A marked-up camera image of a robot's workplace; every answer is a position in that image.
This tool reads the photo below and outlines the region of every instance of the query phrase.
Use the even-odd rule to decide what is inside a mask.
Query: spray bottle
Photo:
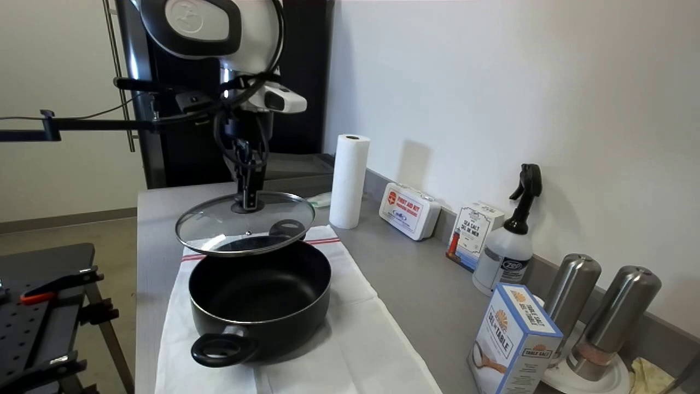
[[[472,277],[475,288],[484,293],[492,293],[497,282],[522,282],[522,277],[531,261],[527,214],[533,197],[537,195],[542,195],[541,166],[522,165],[520,184],[509,197],[519,202],[519,208],[502,224],[502,229],[485,236],[480,267]]]

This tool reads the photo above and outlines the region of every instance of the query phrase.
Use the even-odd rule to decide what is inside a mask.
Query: stainless steel canister
[[[645,267],[626,266],[616,272],[601,307],[568,357],[568,367],[589,381],[599,381],[626,345],[632,326],[660,290],[659,277]]]
[[[579,321],[595,282],[599,279],[599,263],[593,261],[586,254],[566,254],[554,288],[550,290],[550,296],[545,301],[545,312],[551,316],[556,326],[562,330],[562,345],[565,348],[571,330],[576,328],[576,322]]]

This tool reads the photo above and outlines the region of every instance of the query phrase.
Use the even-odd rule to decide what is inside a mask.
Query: floor
[[[73,243],[92,243],[96,251],[95,266],[105,275],[98,288],[103,299],[111,299],[120,312],[113,328],[133,372],[135,218],[0,235],[0,257]],[[81,374],[82,386],[96,384],[101,394],[125,392],[98,326],[81,326],[76,350],[81,359],[88,359],[88,370]]]

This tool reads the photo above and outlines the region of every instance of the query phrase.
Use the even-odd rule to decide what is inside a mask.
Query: black clamp
[[[88,304],[78,312],[78,322],[81,325],[105,325],[119,317],[119,310],[113,310],[111,301],[101,301],[96,304]]]
[[[86,267],[78,270],[76,275],[69,277],[61,277],[56,281],[50,281],[41,288],[34,288],[27,293],[19,296],[19,304],[40,304],[40,302],[50,302],[58,296],[58,291],[64,290],[73,290],[73,288],[82,288],[82,286],[95,286],[98,281],[103,281],[105,277],[96,275],[96,267]]]
[[[0,304],[9,301],[9,290],[0,282]]]
[[[22,374],[17,374],[9,381],[2,381],[0,392],[2,394],[22,394],[32,387],[45,386],[50,381],[58,381],[58,379],[73,376],[76,372],[82,372],[86,367],[88,367],[86,361],[76,359],[76,352],[61,354],[61,357],[54,357],[45,363],[31,369],[31,370],[25,370]]]

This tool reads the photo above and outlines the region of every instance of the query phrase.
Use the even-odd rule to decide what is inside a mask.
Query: glass lid
[[[238,195],[225,195],[184,212],[174,233],[182,245],[213,257],[268,254],[302,241],[314,212],[289,193],[259,193],[256,212],[238,208]]]

